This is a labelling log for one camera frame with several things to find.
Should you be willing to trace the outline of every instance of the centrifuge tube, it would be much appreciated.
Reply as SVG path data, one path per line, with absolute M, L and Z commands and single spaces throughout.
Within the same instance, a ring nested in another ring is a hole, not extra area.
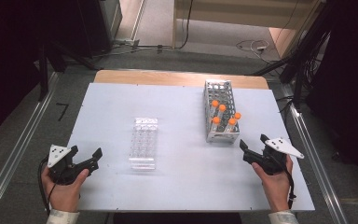
M 219 112 L 217 112 L 217 117 L 219 119 L 222 119 L 223 113 L 226 111 L 226 106 L 225 105 L 220 105 L 219 106 Z
M 234 119 L 239 120 L 241 118 L 241 113 L 236 112 L 233 116 Z
M 236 119 L 229 119 L 228 124 L 224 130 L 224 133 L 231 133 L 232 130 L 234 129 L 236 123 L 237 123 Z
M 217 126 L 219 126 L 220 118 L 214 117 L 212 119 L 211 133 L 215 133 L 217 130 Z
M 218 101 L 212 100 L 211 108 L 209 109 L 209 114 L 211 115 L 211 119 L 213 118 L 214 112 L 216 111 L 218 105 L 219 105 Z

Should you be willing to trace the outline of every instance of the white sleeve cuff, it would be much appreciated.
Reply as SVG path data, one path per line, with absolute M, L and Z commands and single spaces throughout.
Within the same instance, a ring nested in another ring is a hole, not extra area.
M 68 213 L 51 209 L 46 224 L 76 224 L 80 213 Z
M 271 224 L 298 224 L 296 216 L 290 210 L 271 213 L 268 217 Z

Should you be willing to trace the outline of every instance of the metal test tube rack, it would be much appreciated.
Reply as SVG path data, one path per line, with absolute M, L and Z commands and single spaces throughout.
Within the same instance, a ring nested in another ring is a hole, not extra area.
M 226 142 L 233 144 L 240 135 L 240 127 L 238 122 L 235 124 L 234 130 L 231 133 L 224 133 L 228 124 L 228 120 L 235 114 L 234 96 L 232 93 L 231 81 L 219 79 L 205 80 L 204 88 L 204 105 L 205 105 L 205 128 L 207 142 Z M 210 108 L 213 100 L 219 101 L 220 105 L 226 106 L 226 111 L 220 120 L 216 132 L 211 132 L 212 121 L 211 118 L 217 115 L 217 110 L 214 115 L 211 114 Z

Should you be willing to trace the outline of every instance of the orange cap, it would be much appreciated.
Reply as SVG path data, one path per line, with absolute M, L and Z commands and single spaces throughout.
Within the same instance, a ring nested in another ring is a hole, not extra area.
M 240 119 L 241 118 L 241 113 L 237 112 L 234 114 L 234 119 Z
M 229 120 L 228 120 L 228 124 L 229 124 L 229 125 L 235 125 L 236 122 L 237 122 L 236 119 L 229 119 Z
M 219 102 L 218 101 L 216 101 L 216 100 L 213 100 L 212 101 L 212 106 L 213 107 L 217 107 L 219 105 Z
M 214 124 L 218 124 L 218 123 L 220 123 L 220 118 L 214 117 L 214 118 L 212 119 L 212 122 L 213 122 Z
M 220 106 L 219 106 L 219 110 L 220 110 L 220 111 L 225 111 L 225 110 L 226 110 L 226 106 L 225 106 L 225 105 L 220 105 Z

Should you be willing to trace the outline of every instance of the white table top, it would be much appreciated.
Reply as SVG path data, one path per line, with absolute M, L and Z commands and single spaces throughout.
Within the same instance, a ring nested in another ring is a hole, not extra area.
M 261 180 L 242 160 L 239 144 L 261 153 L 264 133 L 284 137 L 272 91 L 234 89 L 241 134 L 235 144 L 205 141 L 201 87 L 92 83 L 86 93 L 68 147 L 77 145 L 74 162 L 89 159 L 101 147 L 99 170 L 81 191 L 79 210 L 215 212 L 269 210 Z M 131 169 L 134 118 L 158 119 L 157 169 Z M 295 158 L 293 209 L 314 210 Z

